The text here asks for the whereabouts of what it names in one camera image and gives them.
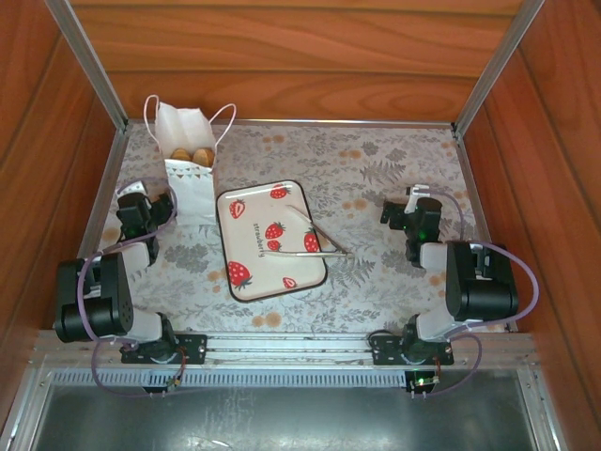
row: pastry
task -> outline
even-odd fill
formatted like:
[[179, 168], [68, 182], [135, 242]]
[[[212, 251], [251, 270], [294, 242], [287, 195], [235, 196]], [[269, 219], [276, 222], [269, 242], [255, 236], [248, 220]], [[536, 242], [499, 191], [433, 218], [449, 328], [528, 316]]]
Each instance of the pastry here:
[[176, 148], [176, 150], [171, 154], [172, 160], [181, 160], [183, 162], [189, 162], [192, 159], [190, 158], [190, 154], [188, 150], [185, 148]]
[[215, 152], [210, 148], [199, 148], [192, 156], [192, 161], [204, 167], [213, 167]]

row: wooden wall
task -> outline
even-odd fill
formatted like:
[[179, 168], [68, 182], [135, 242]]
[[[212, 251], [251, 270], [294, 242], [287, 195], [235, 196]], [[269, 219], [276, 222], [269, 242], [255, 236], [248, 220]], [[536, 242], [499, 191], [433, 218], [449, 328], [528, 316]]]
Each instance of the wooden wall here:
[[456, 120], [521, 0], [73, 0], [131, 117]]
[[0, 2], [0, 423], [77, 256], [115, 128], [43, 0]]
[[601, 439], [599, 80], [599, 3], [547, 0], [465, 136], [493, 240], [538, 273], [540, 305], [520, 327], [575, 450]]

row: tongs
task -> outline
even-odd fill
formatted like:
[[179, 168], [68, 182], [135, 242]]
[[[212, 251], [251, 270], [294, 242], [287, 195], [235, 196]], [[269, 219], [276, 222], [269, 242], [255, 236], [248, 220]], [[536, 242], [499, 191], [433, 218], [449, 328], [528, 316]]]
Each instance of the tongs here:
[[343, 246], [341, 246], [338, 242], [336, 242], [333, 238], [331, 238], [322, 228], [317, 226], [311, 218], [309, 218], [302, 211], [297, 209], [292, 205], [286, 205], [290, 210], [294, 211], [297, 216], [302, 218], [305, 222], [307, 222], [315, 232], [319, 233], [326, 240], [328, 240], [332, 246], [336, 248], [335, 251], [321, 251], [321, 252], [284, 252], [284, 251], [265, 251], [266, 256], [271, 257], [353, 257], [349, 251], [347, 251]]

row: strawberry tray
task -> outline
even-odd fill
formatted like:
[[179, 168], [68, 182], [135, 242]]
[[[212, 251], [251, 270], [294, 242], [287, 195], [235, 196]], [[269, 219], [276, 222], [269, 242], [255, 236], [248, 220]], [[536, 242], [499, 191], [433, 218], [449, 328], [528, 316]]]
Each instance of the strawberry tray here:
[[249, 303], [323, 284], [323, 258], [278, 257], [266, 251], [319, 252], [302, 187], [282, 180], [222, 193], [217, 199], [223, 255], [234, 299]]

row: strawberry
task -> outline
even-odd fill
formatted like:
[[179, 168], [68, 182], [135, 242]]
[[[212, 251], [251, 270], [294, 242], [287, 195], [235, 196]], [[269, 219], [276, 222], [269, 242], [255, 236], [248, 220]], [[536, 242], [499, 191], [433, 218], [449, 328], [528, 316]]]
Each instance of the strawberry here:
[[304, 234], [304, 248], [307, 252], [319, 252], [319, 241], [316, 232], [312, 228]]
[[276, 183], [275, 185], [273, 185], [273, 188], [271, 188], [270, 196], [274, 199], [281, 199], [287, 194], [290, 194], [290, 188], [284, 186], [282, 183]]
[[246, 267], [237, 261], [229, 261], [227, 263], [227, 275], [229, 276], [229, 282], [240, 291], [242, 288], [246, 288], [251, 285], [251, 279], [253, 278]]
[[277, 240], [270, 240], [270, 241], [267, 241], [267, 247], [269, 247], [269, 249], [271, 249], [272, 251], [277, 252], [280, 249], [282, 249], [282, 244], [280, 244], [280, 242]]
[[279, 238], [282, 236], [284, 231], [285, 227], [282, 225], [282, 223], [273, 223], [272, 225], [267, 227], [267, 230], [265, 230], [265, 238], [267, 238], [268, 240]]
[[245, 209], [246, 206], [244, 205], [244, 201], [240, 199], [237, 199], [231, 204], [229, 204], [229, 212], [231, 213], [232, 218], [234, 219], [238, 219]]
[[291, 289], [291, 288], [296, 288], [297, 287], [297, 281], [290, 278], [290, 277], [285, 277], [282, 279], [282, 282], [284, 282], [284, 287]]

